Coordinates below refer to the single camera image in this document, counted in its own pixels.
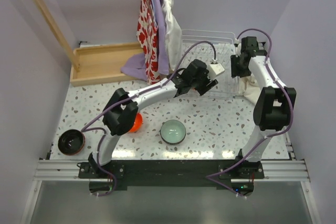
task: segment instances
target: wooden tray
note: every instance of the wooden tray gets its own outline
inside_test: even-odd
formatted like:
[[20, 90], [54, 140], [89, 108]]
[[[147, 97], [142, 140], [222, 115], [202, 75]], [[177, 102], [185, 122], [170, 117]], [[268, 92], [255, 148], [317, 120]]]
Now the wooden tray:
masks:
[[76, 48], [80, 71], [71, 67], [70, 83], [74, 86], [134, 80], [120, 68], [135, 54], [143, 52], [138, 42], [98, 47]]

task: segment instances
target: red and white patterned cloth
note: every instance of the red and white patterned cloth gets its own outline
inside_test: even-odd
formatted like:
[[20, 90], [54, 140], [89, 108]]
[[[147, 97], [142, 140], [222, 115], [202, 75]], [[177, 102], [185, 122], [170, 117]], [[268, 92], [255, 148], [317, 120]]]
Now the red and white patterned cloth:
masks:
[[136, 36], [145, 54], [145, 66], [147, 83], [149, 85], [160, 81], [158, 72], [157, 54], [157, 25], [155, 23], [154, 12], [151, 0], [141, 0], [140, 14], [138, 19], [138, 30]]

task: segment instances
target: lavender garment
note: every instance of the lavender garment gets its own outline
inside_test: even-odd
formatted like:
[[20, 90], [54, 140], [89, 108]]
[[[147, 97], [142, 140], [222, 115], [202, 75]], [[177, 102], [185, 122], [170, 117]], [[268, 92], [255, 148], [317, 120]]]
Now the lavender garment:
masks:
[[133, 55], [129, 58], [126, 64], [121, 67], [121, 72], [128, 76], [147, 81], [145, 54], [141, 52], [140, 54]]
[[165, 36], [166, 36], [166, 23], [163, 16], [160, 0], [153, 0], [155, 9], [155, 19], [158, 24], [157, 35], [159, 37], [159, 48], [158, 48], [158, 65], [160, 74], [169, 74], [169, 59], [165, 49]]

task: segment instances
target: wire rack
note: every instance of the wire rack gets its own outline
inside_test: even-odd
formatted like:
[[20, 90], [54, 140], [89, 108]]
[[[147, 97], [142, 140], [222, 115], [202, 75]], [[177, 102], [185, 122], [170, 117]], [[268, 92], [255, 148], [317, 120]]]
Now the wire rack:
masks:
[[[182, 30], [182, 54], [200, 40], [208, 40], [214, 44], [218, 63], [221, 63], [225, 69], [225, 72], [217, 77], [218, 85], [205, 93], [202, 98], [228, 99], [235, 96], [238, 93], [238, 78], [231, 77], [230, 64], [230, 57], [235, 53], [235, 35], [224, 31]], [[181, 67], [187, 67], [194, 59], [210, 64], [213, 55], [213, 49], [209, 44], [199, 44], [185, 57]], [[196, 91], [190, 91], [187, 96], [200, 97]]]

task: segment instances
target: white cloth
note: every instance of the white cloth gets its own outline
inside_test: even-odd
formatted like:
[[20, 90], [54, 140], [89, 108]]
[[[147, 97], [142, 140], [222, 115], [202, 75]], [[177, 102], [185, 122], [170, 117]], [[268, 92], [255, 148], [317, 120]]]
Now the white cloth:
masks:
[[175, 69], [182, 56], [182, 30], [172, 14], [174, 0], [163, 0], [162, 11], [166, 21], [165, 48], [171, 69]]
[[239, 78], [238, 95], [243, 95], [251, 103], [256, 105], [260, 96], [260, 87], [253, 74], [251, 76]]

